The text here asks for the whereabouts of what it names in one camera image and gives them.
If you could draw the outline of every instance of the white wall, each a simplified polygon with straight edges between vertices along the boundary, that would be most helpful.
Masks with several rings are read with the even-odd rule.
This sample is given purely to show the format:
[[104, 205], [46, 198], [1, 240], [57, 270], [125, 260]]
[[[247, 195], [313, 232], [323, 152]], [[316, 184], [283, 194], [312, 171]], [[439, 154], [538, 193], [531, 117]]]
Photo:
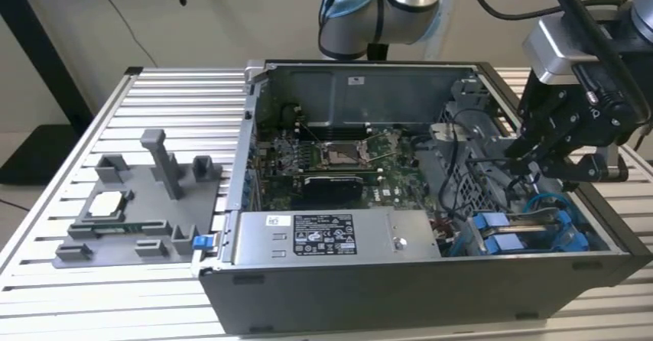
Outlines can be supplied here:
[[0, 17], [0, 133], [57, 123], [65, 116]]
[[[128, 66], [151, 65], [107, 0], [29, 0], [96, 108]], [[319, 58], [319, 0], [113, 0], [160, 67], [241, 67], [247, 59]], [[419, 60], [423, 44], [392, 46]]]
[[[555, 0], [487, 0], [500, 12], [515, 14], [557, 5]], [[440, 60], [482, 60], [495, 67], [526, 67], [520, 43], [535, 20], [502, 21], [492, 18], [476, 0], [454, 0], [442, 44], [426, 54]]]

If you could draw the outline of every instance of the power supply label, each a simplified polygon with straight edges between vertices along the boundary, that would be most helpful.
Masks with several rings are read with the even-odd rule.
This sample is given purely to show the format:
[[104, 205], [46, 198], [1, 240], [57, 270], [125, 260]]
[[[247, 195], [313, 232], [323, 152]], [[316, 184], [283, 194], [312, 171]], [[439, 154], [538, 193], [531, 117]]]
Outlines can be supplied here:
[[356, 233], [351, 215], [295, 215], [296, 255], [355, 255]]

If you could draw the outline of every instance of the black stand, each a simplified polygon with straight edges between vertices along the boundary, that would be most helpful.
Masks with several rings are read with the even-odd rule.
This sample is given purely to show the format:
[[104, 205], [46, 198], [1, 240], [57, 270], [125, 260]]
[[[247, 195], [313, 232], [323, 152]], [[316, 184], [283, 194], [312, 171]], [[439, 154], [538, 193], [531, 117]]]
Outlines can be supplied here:
[[1, 184], [42, 185], [52, 179], [93, 116], [28, 0], [0, 0], [0, 15], [70, 123], [40, 125], [0, 168]]

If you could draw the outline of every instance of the green circuit board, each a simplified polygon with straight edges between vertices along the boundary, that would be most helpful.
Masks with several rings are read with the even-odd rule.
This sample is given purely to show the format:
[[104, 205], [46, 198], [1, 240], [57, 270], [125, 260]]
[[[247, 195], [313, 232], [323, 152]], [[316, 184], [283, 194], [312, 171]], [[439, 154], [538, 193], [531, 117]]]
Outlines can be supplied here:
[[372, 129], [359, 141], [299, 141], [288, 136], [259, 146], [261, 209], [293, 209], [307, 177], [359, 177], [364, 181], [360, 199], [342, 209], [394, 206], [423, 209], [434, 215], [430, 187], [414, 157], [410, 138], [392, 129]]

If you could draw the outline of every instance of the slotted aluminum surface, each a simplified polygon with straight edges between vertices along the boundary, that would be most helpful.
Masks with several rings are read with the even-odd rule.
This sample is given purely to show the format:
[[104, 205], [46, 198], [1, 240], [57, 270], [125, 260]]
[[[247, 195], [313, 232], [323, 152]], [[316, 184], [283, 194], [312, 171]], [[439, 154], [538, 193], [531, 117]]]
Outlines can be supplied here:
[[[520, 94], [527, 70], [503, 69], [499, 73]], [[200, 152], [224, 164], [213, 217], [213, 223], [221, 222], [219, 210], [244, 102], [243, 80], [241, 70], [145, 69], [137, 77], [125, 76], [0, 253], [0, 264], [5, 264], [0, 275], [0, 339], [237, 339], [223, 334], [188, 264], [56, 270], [49, 260], [97, 179], [92, 166], [100, 154], [123, 152], [129, 164], [151, 162], [136, 142], [144, 128], [165, 128], [167, 147], [179, 161], [189, 161]], [[629, 182], [595, 186], [653, 248], [653, 172], [629, 148], [622, 152], [630, 166]], [[299, 335], [288, 339], [549, 341], [651, 339], [650, 335], [649, 265], [622, 285], [583, 293], [546, 322]]]

